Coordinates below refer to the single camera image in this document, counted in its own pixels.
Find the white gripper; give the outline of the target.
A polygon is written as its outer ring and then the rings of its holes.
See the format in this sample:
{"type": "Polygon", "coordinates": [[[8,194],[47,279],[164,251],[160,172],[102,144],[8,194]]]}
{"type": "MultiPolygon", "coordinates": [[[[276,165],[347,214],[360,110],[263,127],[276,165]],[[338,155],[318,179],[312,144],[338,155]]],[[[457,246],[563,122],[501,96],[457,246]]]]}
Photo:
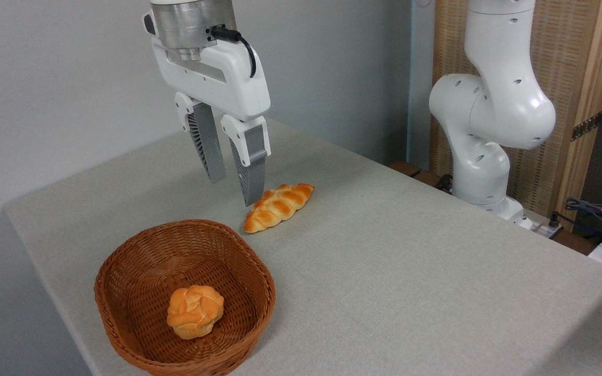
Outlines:
{"type": "Polygon", "coordinates": [[[159,40],[151,43],[162,77],[178,92],[175,105],[181,127],[191,136],[210,182],[226,177],[211,109],[215,107],[229,114],[222,117],[221,124],[229,136],[245,205],[260,200],[265,158],[271,154],[266,121],[261,116],[271,102],[260,59],[256,57],[257,72],[251,78],[249,53],[241,43],[219,40],[201,50],[199,61],[183,61],[177,51],[166,49],[159,40]]]}

